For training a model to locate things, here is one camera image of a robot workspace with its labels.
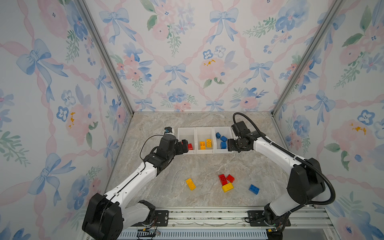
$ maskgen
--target red toy brick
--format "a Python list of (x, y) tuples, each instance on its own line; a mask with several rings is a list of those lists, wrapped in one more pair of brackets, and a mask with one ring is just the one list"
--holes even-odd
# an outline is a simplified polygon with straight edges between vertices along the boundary
[(221, 184), (222, 184), (223, 186), (224, 186), (225, 184), (228, 183), (227, 180), (225, 179), (224, 174), (219, 175), (218, 177), (220, 178)]
[(235, 180), (234, 177), (231, 176), (231, 174), (228, 175), (227, 180), (230, 182), (233, 182)]

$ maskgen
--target lego brick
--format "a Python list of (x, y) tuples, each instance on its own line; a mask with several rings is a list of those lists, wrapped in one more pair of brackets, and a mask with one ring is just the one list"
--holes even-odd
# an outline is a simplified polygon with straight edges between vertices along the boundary
[(212, 147), (212, 140), (211, 139), (207, 139), (207, 147)]
[(234, 177), (231, 176), (231, 174), (228, 175), (227, 180), (230, 182), (233, 182), (235, 180)]
[(188, 187), (190, 188), (190, 190), (194, 190), (196, 188), (195, 184), (193, 183), (192, 179), (188, 179), (185, 181), (187, 184), (188, 184)]
[(220, 178), (221, 184), (222, 184), (223, 186), (224, 186), (225, 184), (228, 183), (227, 180), (225, 179), (224, 174), (219, 175), (218, 177)]
[(259, 193), (259, 190), (260, 190), (259, 188), (253, 186), (252, 184), (251, 184), (251, 186), (249, 187), (249, 191), (253, 192), (253, 193), (256, 194), (256, 195)]
[(200, 142), (200, 150), (205, 150), (205, 142)]
[(227, 148), (227, 143), (226, 142), (221, 142), (220, 143), (221, 149), (226, 149)]
[(226, 142), (228, 140), (228, 138), (226, 138), (224, 136), (221, 136), (220, 140), (223, 141), (223, 142)]
[(221, 187), (224, 192), (228, 192), (231, 189), (234, 189), (232, 183), (225, 184), (224, 186)]

